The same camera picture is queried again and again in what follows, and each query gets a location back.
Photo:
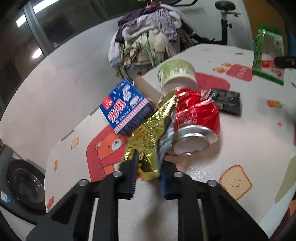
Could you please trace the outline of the green snack bag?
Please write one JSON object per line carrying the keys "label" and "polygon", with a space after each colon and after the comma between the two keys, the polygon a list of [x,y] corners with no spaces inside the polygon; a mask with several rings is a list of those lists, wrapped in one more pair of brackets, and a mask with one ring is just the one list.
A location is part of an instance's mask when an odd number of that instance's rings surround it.
{"label": "green snack bag", "polygon": [[285,70],[275,64],[276,57],[285,55],[282,35],[279,30],[268,26],[258,26],[257,29],[253,42],[252,74],[284,86]]}

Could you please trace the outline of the black tissue pack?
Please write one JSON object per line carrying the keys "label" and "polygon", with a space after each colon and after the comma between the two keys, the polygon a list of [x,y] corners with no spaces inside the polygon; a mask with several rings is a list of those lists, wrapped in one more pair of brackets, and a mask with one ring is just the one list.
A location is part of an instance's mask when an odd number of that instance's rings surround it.
{"label": "black tissue pack", "polygon": [[211,89],[209,95],[220,111],[241,115],[242,105],[240,92]]}

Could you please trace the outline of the crushed red soda can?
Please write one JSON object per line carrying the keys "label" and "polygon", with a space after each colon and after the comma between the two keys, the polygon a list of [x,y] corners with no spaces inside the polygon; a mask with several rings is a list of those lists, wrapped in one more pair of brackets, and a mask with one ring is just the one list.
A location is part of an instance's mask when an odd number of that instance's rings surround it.
{"label": "crushed red soda can", "polygon": [[189,88],[176,89],[178,104],[174,139],[168,151],[173,156],[190,156],[217,142],[220,113],[209,92]]}

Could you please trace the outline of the gold foil wrapper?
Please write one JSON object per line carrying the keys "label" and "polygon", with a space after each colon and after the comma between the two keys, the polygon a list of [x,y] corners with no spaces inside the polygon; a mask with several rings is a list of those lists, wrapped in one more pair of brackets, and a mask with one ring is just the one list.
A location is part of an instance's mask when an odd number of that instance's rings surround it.
{"label": "gold foil wrapper", "polygon": [[177,103],[175,91],[167,94],[152,116],[138,126],[127,140],[120,163],[132,160],[134,152],[138,151],[137,175],[143,181],[160,176],[166,147],[171,145],[171,139],[166,137],[165,132],[173,126],[172,114]]}

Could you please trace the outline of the green instant noodle cup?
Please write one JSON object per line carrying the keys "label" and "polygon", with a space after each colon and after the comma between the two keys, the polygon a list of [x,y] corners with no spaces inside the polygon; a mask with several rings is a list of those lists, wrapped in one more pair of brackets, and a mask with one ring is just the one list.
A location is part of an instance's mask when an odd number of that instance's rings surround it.
{"label": "green instant noodle cup", "polygon": [[195,68],[186,60],[176,59],[164,63],[158,72],[163,96],[178,88],[198,89]]}

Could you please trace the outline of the blue milk carton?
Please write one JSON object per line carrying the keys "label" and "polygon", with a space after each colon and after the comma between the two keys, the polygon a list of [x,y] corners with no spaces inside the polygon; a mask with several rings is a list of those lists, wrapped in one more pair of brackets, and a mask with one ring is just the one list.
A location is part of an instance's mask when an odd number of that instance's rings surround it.
{"label": "blue milk carton", "polygon": [[123,79],[100,104],[115,133],[130,135],[154,112],[151,102]]}

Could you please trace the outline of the black washing machine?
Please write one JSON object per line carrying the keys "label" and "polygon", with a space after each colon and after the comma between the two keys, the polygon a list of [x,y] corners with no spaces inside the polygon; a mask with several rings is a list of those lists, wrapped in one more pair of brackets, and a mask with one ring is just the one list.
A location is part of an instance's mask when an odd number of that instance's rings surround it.
{"label": "black washing machine", "polygon": [[1,147],[1,207],[36,225],[46,214],[45,175],[9,146]]}

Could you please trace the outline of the cartoon print bed sheet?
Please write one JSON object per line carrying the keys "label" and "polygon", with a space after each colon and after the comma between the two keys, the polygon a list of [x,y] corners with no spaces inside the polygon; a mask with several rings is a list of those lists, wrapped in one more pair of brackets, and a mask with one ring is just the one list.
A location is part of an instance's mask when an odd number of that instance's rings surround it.
{"label": "cartoon print bed sheet", "polygon": [[[175,56],[195,68],[198,87],[222,100],[240,94],[239,114],[220,114],[220,133],[182,113],[166,160],[193,179],[221,184],[270,237],[295,193],[295,71],[271,69],[283,85],[253,75],[253,52],[201,45]],[[81,179],[98,181],[118,169],[126,139],[114,133],[101,109],[87,116],[49,153],[46,209]]]}

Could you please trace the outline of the exercise bike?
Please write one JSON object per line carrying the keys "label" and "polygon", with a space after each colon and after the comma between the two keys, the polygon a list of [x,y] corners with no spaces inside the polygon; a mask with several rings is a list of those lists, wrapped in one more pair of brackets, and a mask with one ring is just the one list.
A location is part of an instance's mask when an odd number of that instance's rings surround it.
{"label": "exercise bike", "polygon": [[189,1],[179,6],[195,30],[194,44],[228,44],[229,16],[239,17],[233,1]]}

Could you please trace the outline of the pile of clothes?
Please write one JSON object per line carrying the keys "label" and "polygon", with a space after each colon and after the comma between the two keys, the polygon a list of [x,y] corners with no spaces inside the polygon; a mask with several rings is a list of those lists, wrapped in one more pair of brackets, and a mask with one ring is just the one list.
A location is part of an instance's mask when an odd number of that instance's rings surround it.
{"label": "pile of clothes", "polygon": [[108,62],[116,77],[132,79],[194,45],[196,29],[175,6],[151,3],[118,21]]}

